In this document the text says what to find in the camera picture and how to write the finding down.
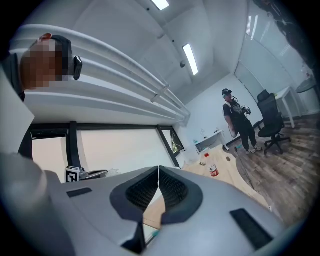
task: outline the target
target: ceiling light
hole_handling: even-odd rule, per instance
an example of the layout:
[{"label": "ceiling light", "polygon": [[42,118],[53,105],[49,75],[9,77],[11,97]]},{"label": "ceiling light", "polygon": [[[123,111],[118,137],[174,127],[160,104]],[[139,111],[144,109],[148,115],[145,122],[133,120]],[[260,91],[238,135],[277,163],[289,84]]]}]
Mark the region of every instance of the ceiling light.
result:
[{"label": "ceiling light", "polygon": [[151,1],[156,5],[156,7],[158,7],[160,11],[162,11],[163,9],[169,6],[166,0],[151,0]]},{"label": "ceiling light", "polygon": [[255,19],[254,19],[254,26],[253,26],[251,40],[254,39],[254,36],[255,36],[255,33],[256,33],[256,28],[257,28],[257,23],[258,23],[258,15],[256,15]]},{"label": "ceiling light", "polygon": [[197,67],[195,56],[194,56],[194,53],[192,52],[190,44],[188,43],[186,46],[184,46],[183,50],[190,63],[192,73],[195,76],[198,73],[198,67]]},{"label": "ceiling light", "polygon": [[248,23],[246,25],[246,33],[247,33],[247,35],[250,35],[250,28],[251,28],[250,26],[251,26],[251,16],[249,16]]}]

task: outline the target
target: cable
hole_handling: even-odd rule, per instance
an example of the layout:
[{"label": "cable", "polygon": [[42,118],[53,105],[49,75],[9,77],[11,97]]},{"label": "cable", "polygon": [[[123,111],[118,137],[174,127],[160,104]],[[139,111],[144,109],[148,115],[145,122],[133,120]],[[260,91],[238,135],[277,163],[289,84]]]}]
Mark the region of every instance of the cable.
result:
[{"label": "cable", "polygon": [[232,97],[233,97],[233,100],[236,99],[236,102],[239,104],[238,99],[235,96],[232,96]]},{"label": "cable", "polygon": [[240,155],[239,155],[239,153],[238,153],[238,149],[237,149],[236,146],[234,147],[234,150],[235,150],[236,154],[238,155],[238,157],[239,157],[239,159],[240,159],[240,162],[241,162],[241,164],[242,164],[242,166],[243,166],[243,169],[244,169],[244,172],[245,172],[247,178],[249,179],[249,182],[250,182],[250,185],[251,185],[252,189],[253,189],[254,191],[256,191],[255,188],[254,188],[254,185],[252,184],[252,181],[251,181],[251,179],[250,179],[250,177],[249,177],[249,174],[247,173],[247,169],[245,168],[245,165],[244,165],[244,163],[243,163],[242,160],[241,160],[241,157],[240,157]]}]

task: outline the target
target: black cap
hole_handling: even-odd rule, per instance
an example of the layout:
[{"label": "black cap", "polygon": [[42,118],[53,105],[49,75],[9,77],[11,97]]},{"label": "black cap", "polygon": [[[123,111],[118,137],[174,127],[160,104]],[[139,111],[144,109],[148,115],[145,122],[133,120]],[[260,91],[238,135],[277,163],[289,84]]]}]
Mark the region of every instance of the black cap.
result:
[{"label": "black cap", "polygon": [[229,89],[223,89],[222,90],[222,95],[229,95],[232,93],[232,90],[229,90]]},{"label": "black cap", "polygon": [[71,41],[61,35],[53,35],[51,39],[58,42],[58,46],[61,47],[59,50],[62,52],[62,75],[68,75],[72,63]]}]

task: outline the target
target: bottle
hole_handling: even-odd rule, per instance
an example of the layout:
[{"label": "bottle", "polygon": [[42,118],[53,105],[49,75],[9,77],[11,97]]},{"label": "bottle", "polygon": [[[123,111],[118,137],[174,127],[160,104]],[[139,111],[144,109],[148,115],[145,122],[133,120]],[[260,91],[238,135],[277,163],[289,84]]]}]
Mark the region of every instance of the bottle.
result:
[{"label": "bottle", "polygon": [[209,169],[209,172],[210,172],[210,175],[212,177],[216,177],[219,175],[219,172],[218,172],[218,169],[213,161],[213,159],[211,157],[209,157],[209,153],[206,152],[204,154],[204,157],[205,157],[205,166]]}]

